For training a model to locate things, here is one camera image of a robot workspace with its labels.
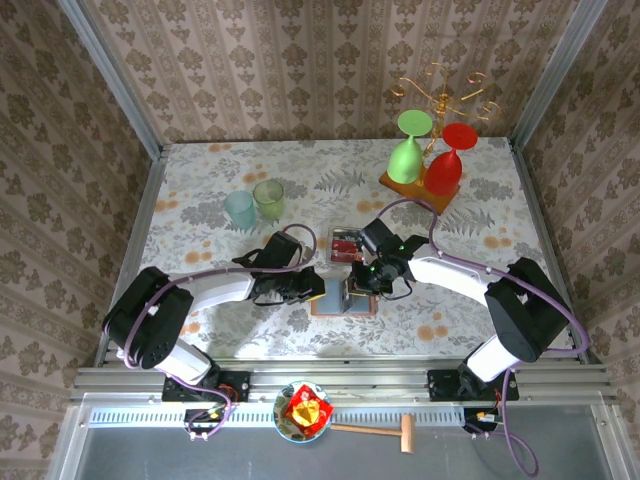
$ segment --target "bowl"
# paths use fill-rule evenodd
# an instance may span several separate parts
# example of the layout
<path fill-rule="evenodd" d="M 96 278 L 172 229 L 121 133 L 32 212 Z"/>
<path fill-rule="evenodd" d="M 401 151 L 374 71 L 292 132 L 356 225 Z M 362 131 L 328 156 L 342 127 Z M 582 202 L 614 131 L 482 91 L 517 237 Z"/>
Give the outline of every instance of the bowl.
<path fill-rule="evenodd" d="M 309 443 L 313 442 L 316 438 L 320 437 L 322 433 L 329 426 L 329 422 L 325 424 L 325 426 L 318 430 L 315 435 L 312 437 L 305 437 L 298 426 L 284 416 L 284 412 L 291 401 L 291 397 L 300 389 L 303 385 L 307 385 L 313 392 L 327 403 L 331 403 L 329 400 L 329 396 L 327 392 L 325 392 L 322 387 L 316 385 L 313 382 L 307 382 L 304 380 L 298 380 L 296 382 L 292 382 L 278 393 L 275 402 L 273 403 L 273 423 L 275 424 L 276 430 L 278 433 L 285 439 L 289 440 L 293 443 Z"/>

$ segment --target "snack bag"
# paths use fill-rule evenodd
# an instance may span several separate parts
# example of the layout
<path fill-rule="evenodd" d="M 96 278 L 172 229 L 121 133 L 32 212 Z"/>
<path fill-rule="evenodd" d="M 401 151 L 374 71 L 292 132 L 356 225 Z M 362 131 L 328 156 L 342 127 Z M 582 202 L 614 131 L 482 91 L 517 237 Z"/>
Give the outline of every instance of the snack bag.
<path fill-rule="evenodd" d="M 303 385 L 291 397 L 284 416 L 295 423 L 302 434 L 309 438 L 324 428 L 332 412 L 331 404 L 320 399 L 308 385 Z"/>

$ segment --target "glass cup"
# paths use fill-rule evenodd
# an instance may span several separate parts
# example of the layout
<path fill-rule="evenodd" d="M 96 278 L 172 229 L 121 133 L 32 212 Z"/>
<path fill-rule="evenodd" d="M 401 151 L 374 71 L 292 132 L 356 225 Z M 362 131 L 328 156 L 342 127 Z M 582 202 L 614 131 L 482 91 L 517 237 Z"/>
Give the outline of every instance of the glass cup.
<path fill-rule="evenodd" d="M 253 198 L 260 213 L 269 220 L 278 220 L 284 211 L 284 188 L 275 180 L 260 182 L 253 189 Z"/>
<path fill-rule="evenodd" d="M 239 190 L 227 195 L 224 199 L 224 209 L 233 223 L 242 230 L 247 230 L 256 224 L 256 210 L 249 192 Z"/>

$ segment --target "wall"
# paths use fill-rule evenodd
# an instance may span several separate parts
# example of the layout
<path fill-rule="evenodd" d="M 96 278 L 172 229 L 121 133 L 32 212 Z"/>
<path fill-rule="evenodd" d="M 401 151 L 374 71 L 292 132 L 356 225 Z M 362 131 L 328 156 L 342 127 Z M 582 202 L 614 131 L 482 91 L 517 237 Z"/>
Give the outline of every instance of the wall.
<path fill-rule="evenodd" d="M 577 0 L 83 0 L 163 143 L 379 138 L 425 102 L 389 87 L 403 75 L 430 90 L 429 62 L 497 84 L 509 135 Z"/>
<path fill-rule="evenodd" d="M 640 2 L 608 2 L 525 154 L 640 452 Z"/>
<path fill-rule="evenodd" d="M 149 159 L 55 2 L 0 2 L 0 478 L 43 478 Z"/>

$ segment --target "wooden stand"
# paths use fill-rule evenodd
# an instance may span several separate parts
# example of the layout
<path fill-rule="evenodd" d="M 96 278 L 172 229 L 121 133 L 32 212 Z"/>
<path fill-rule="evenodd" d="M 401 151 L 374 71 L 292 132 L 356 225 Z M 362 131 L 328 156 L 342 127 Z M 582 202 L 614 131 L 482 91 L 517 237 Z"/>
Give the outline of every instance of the wooden stand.
<path fill-rule="evenodd" d="M 403 197 L 420 198 L 422 200 L 426 200 L 436 208 L 439 215 L 442 215 L 442 212 L 444 212 L 445 208 L 447 208 L 447 206 L 449 205 L 453 197 L 455 197 L 458 191 L 460 190 L 460 185 L 458 185 L 458 188 L 456 189 L 455 193 L 448 197 L 433 195 L 427 192 L 427 190 L 424 188 L 424 184 L 422 183 L 422 179 L 424 178 L 424 175 L 426 172 L 427 172 L 427 169 L 424 168 L 424 165 L 423 165 L 422 169 L 420 170 L 420 175 L 418 175 L 418 179 L 415 182 L 402 184 L 402 183 L 396 183 L 393 180 L 391 180 L 391 178 L 389 178 L 389 175 L 385 171 L 384 174 L 380 177 L 379 181 L 382 185 L 384 185 L 387 188 L 390 188 L 396 193 L 399 193 Z"/>

